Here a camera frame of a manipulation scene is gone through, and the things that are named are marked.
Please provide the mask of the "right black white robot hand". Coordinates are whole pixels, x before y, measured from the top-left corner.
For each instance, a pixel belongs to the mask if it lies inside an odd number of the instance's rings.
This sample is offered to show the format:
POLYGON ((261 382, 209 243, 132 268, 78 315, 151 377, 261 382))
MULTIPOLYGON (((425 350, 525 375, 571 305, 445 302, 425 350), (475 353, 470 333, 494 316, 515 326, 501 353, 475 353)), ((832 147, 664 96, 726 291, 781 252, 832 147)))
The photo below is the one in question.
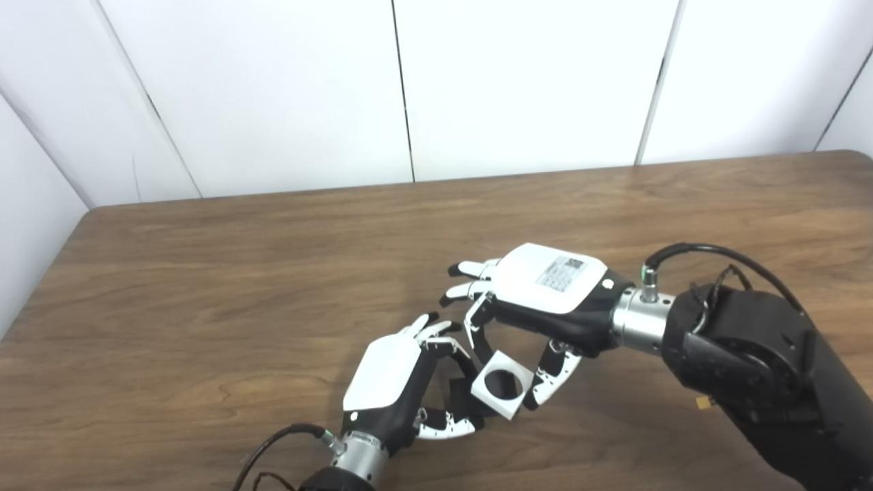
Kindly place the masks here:
POLYGON ((450 287, 439 303, 471 300, 462 326, 481 363, 494 355, 484 335, 490 321, 548 339, 522 401, 530 411, 545 404, 583 358, 618 347, 613 314, 624 292, 635 286, 598 258, 536 243, 501 258, 456 263, 448 274, 468 282, 450 287))

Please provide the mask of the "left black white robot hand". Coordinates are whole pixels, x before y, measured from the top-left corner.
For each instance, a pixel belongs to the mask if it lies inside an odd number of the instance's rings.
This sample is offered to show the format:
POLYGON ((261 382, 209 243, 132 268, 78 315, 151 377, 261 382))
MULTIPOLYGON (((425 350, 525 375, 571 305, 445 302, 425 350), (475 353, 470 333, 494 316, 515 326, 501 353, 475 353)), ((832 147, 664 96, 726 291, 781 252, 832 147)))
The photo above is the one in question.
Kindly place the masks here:
POLYGON ((341 434, 365 433, 395 456, 418 439, 461 438, 484 429, 484 418, 424 405, 439 360, 454 360, 468 379, 472 358, 449 334, 461 331, 437 312, 422 314, 396 333, 369 343, 342 401, 341 434))

